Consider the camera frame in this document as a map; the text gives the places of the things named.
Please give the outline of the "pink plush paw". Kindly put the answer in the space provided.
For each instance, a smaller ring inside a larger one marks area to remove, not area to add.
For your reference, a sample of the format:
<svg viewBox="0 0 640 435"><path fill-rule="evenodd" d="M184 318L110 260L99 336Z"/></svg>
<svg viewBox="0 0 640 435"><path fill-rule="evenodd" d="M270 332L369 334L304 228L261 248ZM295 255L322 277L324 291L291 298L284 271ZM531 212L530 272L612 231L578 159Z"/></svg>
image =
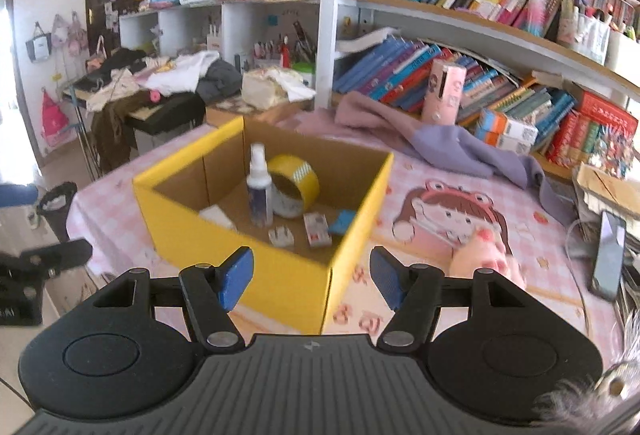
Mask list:
<svg viewBox="0 0 640 435"><path fill-rule="evenodd" d="M514 285L526 289L518 260L506 251L499 233L489 227L478 227L468 242L454 252L448 276L472 279L476 270L491 269L509 279Z"/></svg>

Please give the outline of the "silver staples box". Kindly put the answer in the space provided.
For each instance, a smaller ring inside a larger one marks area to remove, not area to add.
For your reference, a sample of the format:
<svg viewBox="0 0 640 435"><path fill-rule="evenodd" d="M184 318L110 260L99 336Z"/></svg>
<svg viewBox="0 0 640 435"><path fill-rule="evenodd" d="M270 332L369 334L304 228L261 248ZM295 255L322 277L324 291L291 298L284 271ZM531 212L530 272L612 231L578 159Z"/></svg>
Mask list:
<svg viewBox="0 0 640 435"><path fill-rule="evenodd" d="M321 213L306 213L303 216L307 242L312 249L319 247L330 247L332 237L329 232L326 216Z"/></svg>

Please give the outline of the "red dictionary book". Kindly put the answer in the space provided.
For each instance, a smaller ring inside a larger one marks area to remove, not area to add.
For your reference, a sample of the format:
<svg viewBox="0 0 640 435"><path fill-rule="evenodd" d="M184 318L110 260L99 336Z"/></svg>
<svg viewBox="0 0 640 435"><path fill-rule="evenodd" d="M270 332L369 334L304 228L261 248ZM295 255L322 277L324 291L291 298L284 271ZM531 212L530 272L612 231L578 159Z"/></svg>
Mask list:
<svg viewBox="0 0 640 435"><path fill-rule="evenodd" d="M553 136L546 159L555 165L574 167L579 161L588 127L588 117L574 110L568 112Z"/></svg>

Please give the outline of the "blue spray bottle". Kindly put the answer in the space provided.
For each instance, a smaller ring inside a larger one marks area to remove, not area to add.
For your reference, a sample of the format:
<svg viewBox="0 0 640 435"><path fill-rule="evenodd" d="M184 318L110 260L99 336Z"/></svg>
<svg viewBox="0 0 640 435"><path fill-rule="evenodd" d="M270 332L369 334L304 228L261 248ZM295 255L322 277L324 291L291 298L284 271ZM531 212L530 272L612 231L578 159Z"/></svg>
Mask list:
<svg viewBox="0 0 640 435"><path fill-rule="evenodd" d="M272 178L268 172L265 146L250 145L250 165L246 176L250 220L256 227L270 227L273 222Z"/></svg>

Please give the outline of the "large white charger block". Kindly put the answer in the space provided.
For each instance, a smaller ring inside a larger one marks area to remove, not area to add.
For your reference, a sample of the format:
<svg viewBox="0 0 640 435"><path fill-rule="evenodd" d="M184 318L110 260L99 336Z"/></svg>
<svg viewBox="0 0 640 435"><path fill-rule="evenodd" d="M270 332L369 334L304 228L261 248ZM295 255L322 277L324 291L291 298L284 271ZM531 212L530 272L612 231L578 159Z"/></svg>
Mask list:
<svg viewBox="0 0 640 435"><path fill-rule="evenodd" d="M235 230L235 223L224 213L218 205L212 205L203 208L198 212L198 216L205 219L209 223L215 224L221 228Z"/></svg>

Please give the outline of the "yellow cardboard box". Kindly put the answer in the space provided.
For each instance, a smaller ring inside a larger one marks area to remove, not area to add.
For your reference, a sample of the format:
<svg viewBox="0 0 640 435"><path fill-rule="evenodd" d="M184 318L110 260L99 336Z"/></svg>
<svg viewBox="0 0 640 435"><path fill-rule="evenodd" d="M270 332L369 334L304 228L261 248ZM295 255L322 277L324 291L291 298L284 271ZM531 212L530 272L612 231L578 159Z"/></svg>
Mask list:
<svg viewBox="0 0 640 435"><path fill-rule="evenodd" d="M312 249L304 223L276 218L291 229L295 245L277 249L268 231L250 221L246 187L250 145L262 143L267 158L279 154L307 161L319 178L311 210L330 221L354 210L346 235ZM393 155L355 143L300 135L239 117L168 155L137 177L134 195L155 251L179 269L220 265L239 247L254 253L254 277L241 304L305 334L318 334L341 303L384 201ZM198 216L218 205L235 223L221 228Z"/></svg>

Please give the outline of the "blue plastic bag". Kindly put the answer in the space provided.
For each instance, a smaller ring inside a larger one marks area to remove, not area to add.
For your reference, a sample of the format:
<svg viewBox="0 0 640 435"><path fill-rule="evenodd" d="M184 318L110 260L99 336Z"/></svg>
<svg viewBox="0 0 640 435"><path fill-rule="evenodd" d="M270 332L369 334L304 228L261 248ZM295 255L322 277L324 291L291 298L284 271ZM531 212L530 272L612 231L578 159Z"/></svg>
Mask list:
<svg viewBox="0 0 640 435"><path fill-rule="evenodd" d="M332 236L344 237L355 219L356 212L354 210L341 210L337 218L329 225L329 234Z"/></svg>

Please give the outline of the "pink cartoon box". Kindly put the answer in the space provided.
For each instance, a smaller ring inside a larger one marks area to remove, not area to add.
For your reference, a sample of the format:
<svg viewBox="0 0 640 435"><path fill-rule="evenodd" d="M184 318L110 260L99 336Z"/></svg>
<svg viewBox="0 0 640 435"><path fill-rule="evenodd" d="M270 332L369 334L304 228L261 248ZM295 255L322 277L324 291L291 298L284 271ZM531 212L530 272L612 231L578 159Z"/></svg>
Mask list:
<svg viewBox="0 0 640 435"><path fill-rule="evenodd" d="M421 120L426 124L454 125L463 94L466 69L436 59L428 77Z"/></svg>

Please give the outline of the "black smartphone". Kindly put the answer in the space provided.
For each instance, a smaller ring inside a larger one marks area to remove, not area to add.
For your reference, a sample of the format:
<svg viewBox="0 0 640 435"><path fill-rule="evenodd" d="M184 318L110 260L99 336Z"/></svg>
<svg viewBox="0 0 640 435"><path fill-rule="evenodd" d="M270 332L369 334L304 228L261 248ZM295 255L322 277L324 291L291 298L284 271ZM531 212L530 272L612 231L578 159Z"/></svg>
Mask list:
<svg viewBox="0 0 640 435"><path fill-rule="evenodd" d="M604 210L589 290L608 302L615 301L620 288L625 247L626 221Z"/></svg>

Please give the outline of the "pink cartoon table mat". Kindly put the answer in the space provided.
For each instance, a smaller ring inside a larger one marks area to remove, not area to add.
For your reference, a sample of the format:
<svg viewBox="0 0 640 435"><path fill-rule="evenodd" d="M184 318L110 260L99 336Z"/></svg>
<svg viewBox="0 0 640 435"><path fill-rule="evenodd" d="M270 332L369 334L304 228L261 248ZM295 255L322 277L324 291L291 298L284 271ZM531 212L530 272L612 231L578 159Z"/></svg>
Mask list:
<svg viewBox="0 0 640 435"><path fill-rule="evenodd" d="M134 197L134 177L209 131L204 126L187 132L77 193L67 230L71 238L91 243L88 268L100 281L134 267L148 268L154 277L178 273L155 250ZM519 196L522 201L516 203ZM587 291L588 270L576 253L576 231L559 225L513 184L439 172L396 155L381 210L347 287L326 314L324 332L378 337L390 321L390 308L369 275L369 252L377 245L407 265L427 263L449 276L496 270L523 283L528 293L586 334L605 363L620 355L622 334L614 307Z"/></svg>

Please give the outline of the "small white plug adapter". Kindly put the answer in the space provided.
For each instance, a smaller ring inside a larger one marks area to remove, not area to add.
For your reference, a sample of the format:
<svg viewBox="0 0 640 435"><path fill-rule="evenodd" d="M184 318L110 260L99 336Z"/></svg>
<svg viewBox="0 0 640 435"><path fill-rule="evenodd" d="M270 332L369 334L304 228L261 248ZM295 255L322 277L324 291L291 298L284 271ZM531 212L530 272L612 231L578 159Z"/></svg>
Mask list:
<svg viewBox="0 0 640 435"><path fill-rule="evenodd" d="M290 228L279 226L268 231L268 239L273 247L289 249L295 245L295 237Z"/></svg>

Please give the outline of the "yellow tape roll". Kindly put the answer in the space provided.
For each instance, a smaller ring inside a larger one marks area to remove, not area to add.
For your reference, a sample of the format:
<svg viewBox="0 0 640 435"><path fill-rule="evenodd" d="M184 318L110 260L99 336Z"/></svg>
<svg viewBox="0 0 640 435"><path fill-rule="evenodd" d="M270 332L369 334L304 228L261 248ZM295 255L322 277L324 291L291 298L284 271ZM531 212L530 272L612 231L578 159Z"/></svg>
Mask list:
<svg viewBox="0 0 640 435"><path fill-rule="evenodd" d="M290 154L274 156L267 167L272 179L273 212L282 218L302 217L320 193L316 172L307 161Z"/></svg>

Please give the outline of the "purple cloth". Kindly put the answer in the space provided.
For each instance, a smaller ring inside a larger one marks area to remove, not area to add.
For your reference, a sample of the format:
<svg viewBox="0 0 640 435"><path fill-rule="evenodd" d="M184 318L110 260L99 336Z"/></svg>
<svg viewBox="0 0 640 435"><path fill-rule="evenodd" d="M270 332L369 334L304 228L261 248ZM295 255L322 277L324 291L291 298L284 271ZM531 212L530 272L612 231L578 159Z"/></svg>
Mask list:
<svg viewBox="0 0 640 435"><path fill-rule="evenodd" d="M540 206L563 226L577 218L574 207L554 192L536 158L489 146L457 125L423 123L359 92L344 96L334 109L300 111L283 126L314 136L373 137L440 170L484 179L499 176L535 191Z"/></svg>

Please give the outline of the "orange white carton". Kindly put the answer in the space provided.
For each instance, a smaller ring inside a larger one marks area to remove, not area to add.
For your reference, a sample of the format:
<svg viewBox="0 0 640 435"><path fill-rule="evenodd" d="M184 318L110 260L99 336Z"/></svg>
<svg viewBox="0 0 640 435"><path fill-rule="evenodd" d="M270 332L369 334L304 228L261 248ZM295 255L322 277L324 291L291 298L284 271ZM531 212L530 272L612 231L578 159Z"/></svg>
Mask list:
<svg viewBox="0 0 640 435"><path fill-rule="evenodd" d="M477 120L474 136L497 149L528 155L536 142L538 129L504 113L484 109Z"/></svg>

